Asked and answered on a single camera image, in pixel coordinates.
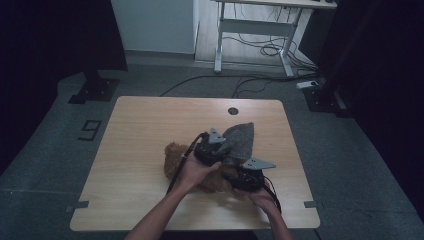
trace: black stand base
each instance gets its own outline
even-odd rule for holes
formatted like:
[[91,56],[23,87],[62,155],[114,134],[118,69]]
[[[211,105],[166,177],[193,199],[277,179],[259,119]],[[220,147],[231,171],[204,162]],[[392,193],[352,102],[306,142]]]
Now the black stand base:
[[339,97],[333,96],[329,101],[323,101],[322,92],[318,88],[304,88],[306,103],[311,112],[335,113],[337,117],[351,118],[351,114]]
[[84,72],[86,82],[82,86],[77,95],[73,95],[69,99],[69,104],[84,104],[86,101],[109,102],[116,88],[118,87],[118,79],[103,79],[97,71]]

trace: round hole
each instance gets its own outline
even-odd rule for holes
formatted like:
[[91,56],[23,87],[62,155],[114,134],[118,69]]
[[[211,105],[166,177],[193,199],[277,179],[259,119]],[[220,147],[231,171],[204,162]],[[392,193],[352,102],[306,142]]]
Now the round hole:
[[237,108],[229,108],[228,113],[231,114],[231,115],[237,115],[238,109]]

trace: standing desk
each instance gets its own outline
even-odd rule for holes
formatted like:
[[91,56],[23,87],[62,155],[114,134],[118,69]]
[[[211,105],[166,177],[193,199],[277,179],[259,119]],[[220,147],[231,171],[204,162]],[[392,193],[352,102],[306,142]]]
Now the standing desk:
[[[273,162],[263,170],[274,183],[289,228],[317,228],[320,220],[283,105],[277,100],[120,97],[112,112],[71,229],[131,230],[164,196],[164,148],[189,145],[211,127],[221,134],[236,124],[254,123],[253,156]],[[194,191],[178,206],[167,230],[270,228],[267,216],[248,199],[230,193]]]
[[[304,8],[312,9],[335,9],[337,4],[335,2],[327,3],[324,0],[214,0],[222,3],[221,14],[219,19],[218,28],[218,45],[215,53],[215,67],[216,73],[221,72],[222,64],[222,34],[228,33],[245,33],[256,35],[269,35],[286,37],[283,50],[280,51],[280,58],[283,63],[284,70],[288,77],[293,77],[293,70],[290,66],[290,59],[288,52],[290,45],[293,41],[294,34],[296,33],[297,25]],[[256,5],[271,5],[271,6],[285,6],[296,7],[299,10],[296,13],[295,19],[291,23],[276,23],[265,21],[252,21],[244,19],[226,19],[224,16],[225,3],[241,3],[241,4],[256,4]]]

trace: hand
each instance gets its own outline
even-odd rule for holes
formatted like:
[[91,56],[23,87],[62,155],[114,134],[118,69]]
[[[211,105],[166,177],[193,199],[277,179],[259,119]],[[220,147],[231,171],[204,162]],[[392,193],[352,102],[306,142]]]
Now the hand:
[[191,152],[181,170],[178,185],[185,187],[187,190],[191,190],[200,184],[210,172],[218,170],[220,167],[221,162],[217,162],[211,167],[203,165],[196,159],[194,153]]
[[[265,185],[269,188],[269,183],[265,180]],[[266,214],[268,214],[270,211],[277,210],[278,208],[275,205],[274,199],[269,195],[265,189],[261,188],[259,191],[256,192],[246,192],[239,189],[235,189],[236,192],[243,194],[247,196],[252,202],[260,207]]]

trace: white wall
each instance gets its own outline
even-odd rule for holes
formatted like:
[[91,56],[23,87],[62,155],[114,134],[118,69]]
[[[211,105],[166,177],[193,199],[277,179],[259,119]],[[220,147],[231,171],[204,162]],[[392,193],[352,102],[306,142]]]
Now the white wall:
[[112,0],[125,50],[193,54],[199,0]]

